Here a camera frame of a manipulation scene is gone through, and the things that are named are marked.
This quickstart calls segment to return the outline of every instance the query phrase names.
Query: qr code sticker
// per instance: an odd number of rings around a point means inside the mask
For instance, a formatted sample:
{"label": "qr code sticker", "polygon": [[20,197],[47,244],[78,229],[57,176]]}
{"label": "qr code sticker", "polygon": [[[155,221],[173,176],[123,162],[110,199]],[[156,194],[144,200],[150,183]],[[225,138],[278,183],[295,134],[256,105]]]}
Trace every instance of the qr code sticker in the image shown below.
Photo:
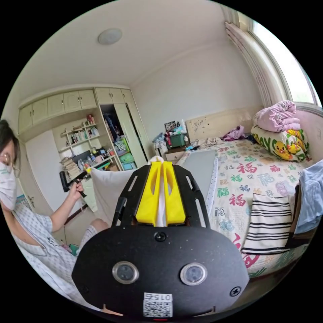
{"label": "qr code sticker", "polygon": [[172,317],[172,295],[145,293],[143,302],[143,314],[146,317]]}

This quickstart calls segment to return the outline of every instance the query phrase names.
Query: duck pillow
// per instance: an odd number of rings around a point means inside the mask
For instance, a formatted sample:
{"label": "duck pillow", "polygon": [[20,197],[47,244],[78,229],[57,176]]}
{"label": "duck pillow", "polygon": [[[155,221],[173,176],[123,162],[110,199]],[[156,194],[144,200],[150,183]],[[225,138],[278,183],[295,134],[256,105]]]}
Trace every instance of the duck pillow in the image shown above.
{"label": "duck pillow", "polygon": [[302,129],[275,133],[266,131],[256,125],[252,127],[251,134],[259,145],[280,159],[291,162],[310,160],[308,155],[310,144]]}

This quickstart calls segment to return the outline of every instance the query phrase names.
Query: woman's arm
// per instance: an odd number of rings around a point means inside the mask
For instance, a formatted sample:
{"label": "woman's arm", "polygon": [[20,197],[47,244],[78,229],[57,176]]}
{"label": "woman's arm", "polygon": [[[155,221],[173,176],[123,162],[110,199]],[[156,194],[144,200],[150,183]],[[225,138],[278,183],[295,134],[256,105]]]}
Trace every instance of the woman's arm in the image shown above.
{"label": "woman's arm", "polygon": [[51,221],[53,223],[52,231],[58,231],[66,222],[69,214],[71,213],[76,201],[81,197],[80,192],[83,192],[83,185],[81,182],[74,183],[70,188],[70,192],[63,202],[63,204],[51,215]]}

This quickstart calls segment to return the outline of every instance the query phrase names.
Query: black and white striped cloth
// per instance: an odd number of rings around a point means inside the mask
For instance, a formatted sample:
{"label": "black and white striped cloth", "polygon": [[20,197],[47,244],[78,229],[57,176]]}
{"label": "black and white striped cloth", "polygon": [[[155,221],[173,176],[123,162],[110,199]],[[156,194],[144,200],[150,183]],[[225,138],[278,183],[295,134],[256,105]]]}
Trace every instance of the black and white striped cloth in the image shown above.
{"label": "black and white striped cloth", "polygon": [[278,198],[253,194],[249,231],[241,252],[255,255],[279,254],[286,248],[292,224],[287,196]]}

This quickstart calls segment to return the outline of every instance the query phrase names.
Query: white door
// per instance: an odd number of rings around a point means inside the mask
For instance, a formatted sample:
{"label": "white door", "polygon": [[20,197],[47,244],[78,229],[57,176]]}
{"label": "white door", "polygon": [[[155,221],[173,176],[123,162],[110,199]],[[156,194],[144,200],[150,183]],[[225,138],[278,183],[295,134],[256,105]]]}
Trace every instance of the white door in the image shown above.
{"label": "white door", "polygon": [[97,96],[100,105],[113,104],[110,90],[106,87],[97,87]]}
{"label": "white door", "polygon": [[34,209],[34,212],[50,216],[53,210],[48,205],[44,196],[42,195],[36,180],[33,176],[33,172],[29,165],[27,158],[26,146],[20,142],[21,150],[21,172],[19,176],[20,185],[24,191],[24,194],[29,202],[29,204]]}
{"label": "white door", "polygon": [[27,105],[19,110],[18,131],[21,134],[24,130],[30,128],[32,122],[32,105]]}
{"label": "white door", "polygon": [[96,108],[97,103],[95,102],[93,90],[83,90],[79,93],[82,109]]}
{"label": "white door", "polygon": [[119,89],[119,88],[110,88],[110,93],[111,93],[113,104],[115,104],[115,103],[124,103],[124,99],[123,99],[121,89]]}
{"label": "white door", "polygon": [[122,94],[124,97],[124,101],[128,104],[128,107],[129,107],[129,110],[131,113],[131,117],[132,117],[134,124],[136,126],[136,129],[137,129],[141,144],[145,150],[146,156],[148,159],[150,159],[154,156],[153,144],[148,139],[144,125],[142,123],[141,117],[140,117],[138,109],[136,107],[135,101],[132,97],[132,93],[130,90],[125,90],[125,89],[122,89],[121,91],[122,91]]}
{"label": "white door", "polygon": [[65,113],[63,94],[56,94],[48,97],[48,116],[53,117]]}
{"label": "white door", "polygon": [[65,112],[81,110],[81,101],[78,91],[63,94]]}
{"label": "white door", "polygon": [[47,98],[33,103],[33,125],[48,118]]}
{"label": "white door", "polygon": [[115,103],[114,107],[137,167],[139,168],[146,165],[147,161],[145,155],[141,149],[138,137],[131,122],[130,115],[125,103]]}

